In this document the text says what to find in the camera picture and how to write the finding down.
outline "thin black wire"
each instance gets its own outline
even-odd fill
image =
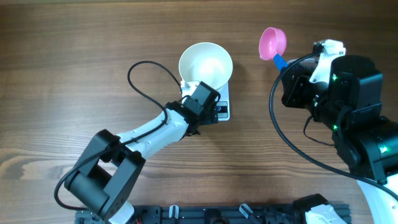
[[[101,151],[101,152],[99,152],[99,153],[96,153],[96,154],[90,156],[89,158],[85,159],[84,161],[81,161],[80,163],[75,164],[75,166],[74,166],[72,169],[70,169],[70,170],[60,179],[60,181],[58,181],[58,183],[57,183],[57,185],[55,186],[55,189],[54,189],[54,199],[55,199],[55,201],[56,201],[61,207],[66,208],[66,209],[69,209],[69,210],[78,210],[78,211],[80,211],[80,210],[87,210],[87,208],[85,208],[85,207],[74,207],[74,206],[66,205],[66,204],[64,204],[64,203],[60,200],[60,198],[59,198],[59,195],[58,195],[59,190],[60,190],[62,184],[64,183],[64,181],[65,181],[70,175],[72,175],[74,172],[76,172],[78,169],[80,169],[82,166],[84,166],[85,164],[89,163],[90,161],[92,161],[92,160],[94,160],[94,159],[97,159],[98,157],[101,157],[101,156],[103,156],[103,155],[105,155],[105,154],[107,154],[107,153],[110,153],[110,152],[112,152],[112,151],[115,151],[115,150],[119,149],[120,147],[126,146],[126,145],[128,145],[128,144],[130,144],[130,143],[132,143],[132,142],[136,142],[136,141],[138,141],[139,139],[141,139],[141,138],[143,138],[143,137],[145,137],[145,136],[148,136],[148,135],[152,134],[153,132],[157,131],[159,128],[161,128],[163,125],[166,124],[167,119],[168,119],[168,115],[167,115],[166,109],[165,109],[158,101],[154,100],[153,98],[147,96],[146,94],[144,94],[143,92],[141,92],[140,90],[138,90],[138,89],[132,84],[132,81],[131,81],[131,79],[130,79],[131,70],[132,70],[134,67],[136,67],[137,65],[140,65],[140,64],[142,64],[142,63],[152,63],[152,64],[154,64],[154,65],[158,65],[159,67],[163,68],[163,69],[164,69],[166,72],[168,72],[168,73],[171,75],[171,77],[175,80],[175,82],[177,83],[178,87],[180,87],[180,92],[182,92],[181,86],[180,86],[180,83],[178,82],[178,80],[177,80],[177,79],[175,78],[175,76],[174,76],[166,67],[164,67],[163,65],[161,65],[161,64],[159,64],[159,63],[157,63],[157,62],[153,62],[153,61],[141,61],[141,62],[137,62],[137,63],[135,63],[133,66],[131,66],[130,69],[129,69],[129,71],[128,71],[128,73],[127,73],[127,80],[128,80],[128,82],[129,82],[130,86],[131,86],[134,90],[136,90],[139,94],[141,94],[143,97],[147,98],[148,100],[151,100],[151,102],[155,103],[158,107],[160,107],[160,108],[162,109],[163,113],[164,113],[165,118],[164,118],[164,120],[163,120],[158,126],[156,126],[154,129],[152,129],[152,130],[150,130],[150,131],[148,131],[148,132],[146,132],[146,133],[144,133],[144,134],[141,134],[140,136],[135,137],[135,138],[133,138],[133,139],[131,139],[131,140],[125,141],[125,142],[123,142],[123,143],[117,145],[116,147],[109,147],[109,148],[107,148],[107,149],[105,149],[105,150],[103,150],[103,151]]]
[[[315,57],[317,55],[319,55],[319,53],[312,53],[312,54],[309,54],[309,55],[306,55],[306,56],[304,56],[302,58],[297,59],[296,61],[292,62],[287,68],[285,68],[285,70],[283,70],[283,72],[281,72],[279,74],[279,76],[276,78],[276,80],[274,82],[274,85],[272,86],[271,93],[269,95],[269,113],[270,113],[271,120],[272,120],[272,123],[274,124],[274,127],[275,127],[276,131],[278,132],[279,136],[286,142],[286,144],[288,146],[290,146],[295,152],[297,152],[297,154],[302,156],[304,159],[306,159],[306,160],[312,162],[313,164],[315,164],[315,165],[317,165],[319,167],[322,167],[322,168],[324,168],[324,169],[326,169],[328,171],[332,171],[332,172],[334,172],[336,174],[343,175],[345,177],[349,177],[349,178],[352,178],[352,179],[355,179],[355,180],[360,180],[362,182],[365,182],[367,184],[372,185],[373,187],[377,187],[377,188],[385,191],[385,193],[391,195],[391,197],[393,197],[395,200],[398,201],[398,195],[396,195],[392,190],[388,189],[387,187],[385,187],[385,186],[383,186],[381,184],[378,184],[377,182],[375,182],[373,180],[369,180],[369,179],[364,178],[364,177],[359,177],[357,175],[353,175],[353,174],[350,174],[348,172],[345,172],[345,171],[336,169],[334,167],[328,166],[328,165],[326,165],[326,164],[324,164],[322,162],[319,162],[319,161],[313,159],[312,157],[306,155],[306,153],[304,153],[303,151],[298,149],[293,143],[291,143],[289,141],[289,139],[287,139],[287,137],[283,134],[282,130],[280,129],[280,127],[278,125],[278,122],[276,120],[275,114],[274,114],[274,94],[275,94],[276,88],[278,86],[278,83],[280,82],[282,77],[285,75],[285,73],[287,71],[289,71],[292,67],[298,65],[300,62],[304,61],[307,58]]]
[[[325,142],[316,140],[316,139],[314,139],[314,138],[311,138],[310,136],[307,136],[307,134],[305,134],[305,130],[306,130],[306,128],[307,128],[309,122],[312,120],[312,118],[313,118],[312,115],[309,116],[309,117],[307,118],[307,121],[305,122],[304,129],[303,129],[304,136],[307,137],[307,138],[309,138],[309,139],[311,139],[312,141],[315,141],[316,143],[319,143],[319,144],[322,144],[322,145],[326,145],[326,146],[334,146],[334,144],[328,144],[328,143],[325,143]]]

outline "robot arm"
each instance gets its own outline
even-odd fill
[[[318,42],[314,51],[319,47],[319,58],[303,61],[282,77],[282,103],[309,110],[315,122],[333,131],[334,147],[351,174],[397,194],[398,124],[380,116],[381,72],[368,58],[345,55],[341,42]],[[376,224],[398,223],[396,199],[362,181],[358,184]]]
[[[115,150],[87,162],[65,180],[65,188],[78,198],[97,217],[112,224],[124,224],[134,213],[127,198],[140,174],[146,159],[163,147],[181,140],[185,136],[198,134],[201,124],[217,123],[215,100],[220,94],[201,82],[184,102],[166,104],[167,122],[159,129],[130,144],[124,142],[148,133],[162,124],[164,112],[143,126],[120,133],[111,134],[108,130],[98,132],[87,145],[76,162],[95,154],[115,148]],[[98,161],[112,162],[116,167],[110,175],[98,165]]]

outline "wood grain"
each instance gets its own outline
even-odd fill
[[[383,114],[398,120],[398,14],[395,1],[151,1],[0,7],[0,223],[72,223],[52,193],[101,129],[127,131],[160,111],[130,89],[126,73],[140,60],[178,76],[182,52],[214,42],[232,56],[231,120],[200,128],[147,161],[133,204],[237,205],[292,202],[321,193],[348,203],[353,223],[372,223],[356,182],[296,155],[269,119],[268,96],[278,75],[258,57],[266,27],[288,37],[284,55],[297,58],[312,42],[331,38],[349,54],[371,57],[384,74]],[[178,99],[173,80],[142,65],[136,85],[161,103]],[[347,170],[335,149],[305,139],[304,110],[275,110],[286,135],[306,153]],[[321,124],[308,134],[331,141]],[[66,203],[80,205],[66,190]]]

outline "green led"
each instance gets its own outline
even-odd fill
[[[386,146],[380,147],[380,152],[381,152],[381,153],[385,153],[385,152],[387,152],[387,151],[388,151],[388,148],[387,148]]]

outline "black cable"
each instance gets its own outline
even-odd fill
[[[288,146],[290,146],[295,152],[297,152],[297,154],[302,156],[304,159],[306,159],[306,160],[312,162],[313,164],[315,164],[315,165],[317,165],[319,167],[322,167],[322,168],[324,168],[324,169],[326,169],[328,171],[332,171],[332,172],[334,172],[336,174],[343,175],[345,177],[349,177],[349,178],[352,178],[352,179],[355,179],[355,180],[360,180],[362,182],[365,182],[367,184],[372,185],[373,187],[377,187],[377,188],[385,191],[385,193],[391,195],[391,197],[393,197],[395,200],[398,201],[398,195],[396,195],[392,190],[388,189],[387,187],[385,187],[385,186],[383,186],[381,184],[378,184],[377,182],[375,182],[373,180],[369,180],[369,179],[364,178],[364,177],[359,177],[357,175],[353,175],[353,174],[350,174],[348,172],[345,172],[345,171],[336,169],[334,167],[328,166],[328,165],[326,165],[326,164],[324,164],[322,162],[319,162],[319,161],[313,159],[312,157],[306,155],[306,153],[304,153],[303,151],[298,149],[293,143],[291,143],[287,139],[287,137],[283,134],[282,130],[280,129],[280,127],[278,125],[278,122],[276,121],[275,114],[274,114],[274,94],[275,94],[276,88],[278,86],[278,83],[280,82],[282,77],[285,75],[285,73],[287,71],[289,71],[292,67],[295,67],[296,65],[298,65],[300,62],[304,61],[307,58],[315,57],[317,55],[319,55],[319,53],[312,53],[312,54],[309,54],[309,55],[306,55],[306,56],[304,56],[302,58],[297,59],[296,61],[292,62],[287,68],[285,68],[279,74],[279,76],[276,78],[276,80],[274,82],[274,85],[272,86],[271,93],[269,95],[269,113],[270,113],[271,120],[272,120],[272,123],[274,124],[274,127],[275,127],[276,131],[278,132],[279,136],[286,142],[286,144]]]
[[[160,66],[161,68],[163,68],[166,72],[168,72],[168,73],[171,75],[171,77],[175,80],[175,82],[177,82],[178,86],[180,87],[180,92],[182,93],[181,86],[180,86],[178,80],[177,80],[177,79],[175,78],[175,76],[174,76],[167,68],[165,68],[163,65],[161,65],[161,64],[159,64],[159,63],[157,63],[157,62],[152,62],[152,61],[141,61],[141,62],[137,62],[137,63],[135,63],[133,66],[131,66],[130,69],[129,69],[129,71],[128,71],[128,73],[127,73],[127,80],[128,80],[128,82],[129,82],[130,86],[131,86],[134,90],[136,90],[140,95],[142,95],[143,97],[147,98],[148,100],[151,100],[151,102],[153,102],[153,103],[155,103],[157,106],[159,106],[159,107],[162,109],[165,118],[164,118],[164,120],[163,120],[158,126],[156,126],[154,129],[152,129],[152,130],[150,130],[150,131],[148,131],[148,132],[146,132],[146,133],[144,133],[144,134],[141,134],[140,136],[135,137],[135,138],[133,138],[133,139],[131,139],[131,140],[125,141],[124,143],[121,143],[121,144],[119,144],[119,145],[117,145],[117,146],[115,146],[115,147],[107,148],[107,149],[105,149],[105,150],[103,150],[103,151],[101,151],[101,152],[99,152],[99,153],[96,153],[96,154],[90,156],[89,158],[85,159],[84,161],[81,161],[80,163],[75,164],[75,166],[74,166],[72,169],[70,169],[70,170],[60,179],[60,181],[58,181],[58,183],[57,183],[57,185],[55,186],[55,189],[54,189],[54,199],[55,199],[55,201],[56,201],[61,207],[66,208],[66,209],[69,209],[69,210],[78,210],[78,211],[80,211],[80,210],[87,210],[87,208],[85,208],[85,207],[73,207],[73,206],[66,205],[66,204],[64,204],[64,203],[60,200],[60,198],[59,198],[59,196],[58,196],[58,192],[59,192],[59,190],[60,190],[62,184],[64,183],[64,181],[65,181],[70,175],[72,175],[74,172],[76,172],[78,169],[80,169],[82,166],[84,166],[85,164],[89,163],[90,161],[92,161],[92,160],[94,160],[94,159],[97,159],[98,157],[101,157],[101,156],[103,156],[103,155],[105,155],[105,154],[107,154],[107,153],[110,153],[110,152],[112,152],[112,151],[115,151],[115,150],[119,149],[120,147],[126,146],[126,145],[128,145],[128,144],[130,144],[130,143],[132,143],[132,142],[136,142],[136,141],[138,141],[139,139],[141,139],[141,138],[143,138],[143,137],[145,137],[145,136],[148,136],[148,135],[152,134],[153,132],[157,131],[159,128],[161,128],[163,125],[166,124],[167,119],[168,119],[168,115],[167,115],[166,109],[165,109],[158,101],[154,100],[153,98],[147,96],[146,94],[144,94],[143,92],[141,92],[140,90],[138,90],[138,89],[132,84],[132,81],[131,81],[131,79],[130,79],[131,70],[132,70],[134,67],[136,67],[137,65],[140,65],[140,64],[142,64],[142,63],[152,63],[152,64],[158,65],[158,66]]]
[[[307,118],[307,121],[305,122],[304,129],[303,129],[304,136],[307,137],[308,139],[311,139],[312,141],[315,141],[316,143],[319,143],[319,144],[322,144],[322,145],[326,145],[326,146],[334,146],[334,144],[328,144],[328,143],[325,143],[325,142],[321,142],[321,141],[316,140],[314,138],[311,138],[310,136],[307,136],[307,134],[305,134],[305,130],[306,130],[309,122],[312,120],[312,118],[313,118],[312,115],[309,116]]]

